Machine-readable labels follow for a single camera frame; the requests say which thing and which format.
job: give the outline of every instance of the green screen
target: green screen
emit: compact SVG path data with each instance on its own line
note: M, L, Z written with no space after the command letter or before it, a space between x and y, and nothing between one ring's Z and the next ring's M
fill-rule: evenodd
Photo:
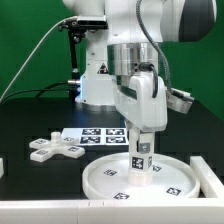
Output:
M163 43L171 70L172 86L186 90L224 120L224 1L217 0L217 22L197 43ZM61 0L1 0L0 94L3 93L43 35L58 21L71 16ZM85 70L85 44L78 50L81 73ZM42 89L70 79L67 32L55 29L25 67L9 93ZM33 97L36 93L19 95ZM44 96L67 97L67 93Z

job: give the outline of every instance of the white base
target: white base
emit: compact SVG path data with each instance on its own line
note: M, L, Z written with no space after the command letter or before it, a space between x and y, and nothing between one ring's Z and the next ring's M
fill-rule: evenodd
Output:
M3 168L3 159L0 159L0 178L4 174L4 168Z
M136 187L128 181L129 154L119 153L95 160L83 172L83 190L89 199L150 200L198 197L200 184L187 164L153 155L152 183Z

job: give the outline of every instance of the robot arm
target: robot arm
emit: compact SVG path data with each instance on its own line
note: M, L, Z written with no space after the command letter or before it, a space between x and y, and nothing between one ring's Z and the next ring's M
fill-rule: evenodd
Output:
M215 0L144 0L140 11L145 31L153 40L150 43L136 18L137 0L63 1L79 14L102 15L105 8L115 105L130 130L129 181L148 185L154 133L167 124L166 87L155 72L161 52L155 42L200 40L214 25Z

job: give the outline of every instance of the black table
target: black table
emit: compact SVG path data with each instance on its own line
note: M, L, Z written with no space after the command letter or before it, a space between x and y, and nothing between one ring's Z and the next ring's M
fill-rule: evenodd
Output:
M124 152L127 146L87 146L79 159L55 155L43 163L30 160L29 142L50 139L63 128L124 127L117 112L90 112L75 108L68 99L14 99L0 106L0 200L85 199L82 172L91 161ZM156 133L155 152L189 163L202 156L224 182L224 122L199 102L180 114L168 110L168 125Z

